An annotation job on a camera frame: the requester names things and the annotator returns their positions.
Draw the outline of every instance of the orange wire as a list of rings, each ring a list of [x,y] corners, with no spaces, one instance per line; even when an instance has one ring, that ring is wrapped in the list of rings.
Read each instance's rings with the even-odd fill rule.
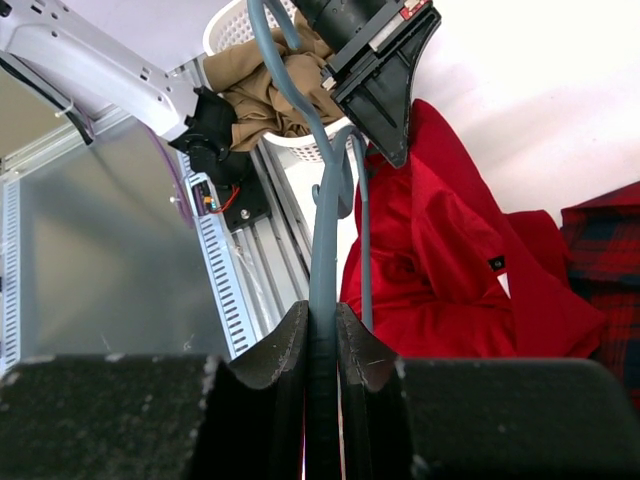
[[[232,190],[231,190],[231,196],[229,197],[229,200],[227,200],[224,205],[222,205],[220,208],[216,208],[213,213],[224,213],[226,212],[229,207],[231,206],[231,204],[233,203],[233,201],[236,199],[236,197],[238,196],[238,194],[240,193],[240,187],[236,187],[235,185],[233,186]]]

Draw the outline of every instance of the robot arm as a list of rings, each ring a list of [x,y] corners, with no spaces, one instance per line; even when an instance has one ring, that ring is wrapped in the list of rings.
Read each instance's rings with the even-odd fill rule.
[[[430,0],[293,0],[336,55],[325,87],[396,167],[406,161],[413,71],[440,24]],[[171,78],[60,0],[0,0],[0,51],[55,70],[137,117],[207,171],[231,146],[231,105]]]
[[[169,77],[58,0],[11,1],[0,50],[47,67],[130,112],[165,140],[187,130],[193,85]]]
[[[0,0],[0,51],[106,98],[189,154],[194,171],[221,176],[215,160],[229,155],[233,107],[151,65],[59,0]]]

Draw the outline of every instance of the tan garment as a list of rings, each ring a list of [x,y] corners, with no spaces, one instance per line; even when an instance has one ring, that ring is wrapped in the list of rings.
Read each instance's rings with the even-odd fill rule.
[[[296,13],[294,24],[300,35],[301,47],[291,50],[282,31],[271,31],[276,48],[283,58],[293,83],[316,107],[325,125],[343,116],[322,88],[321,69],[332,55],[331,49]],[[249,151],[266,132],[284,137],[309,134],[309,126],[273,85],[271,74],[262,61],[255,40],[235,45],[204,60],[204,72],[211,88],[223,92],[238,115],[233,125],[232,150]]]

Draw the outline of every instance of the red garment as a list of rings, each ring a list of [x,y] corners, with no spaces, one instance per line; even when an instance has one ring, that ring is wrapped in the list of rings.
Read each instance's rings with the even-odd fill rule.
[[[453,130],[422,101],[411,142],[405,167],[383,163],[369,183],[375,335],[403,356],[589,356],[603,317],[569,290],[552,219],[504,215]],[[358,195],[358,230],[360,211]],[[511,298],[489,266],[501,256]],[[358,239],[341,294],[357,315],[360,263]]]
[[[604,312],[596,360],[640,409],[640,182],[562,211],[571,287]]]

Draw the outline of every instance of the plaid shirt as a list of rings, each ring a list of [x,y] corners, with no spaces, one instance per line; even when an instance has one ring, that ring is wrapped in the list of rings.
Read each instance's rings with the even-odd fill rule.
[[[640,409],[640,182],[562,211],[574,291],[607,315],[596,360]]]

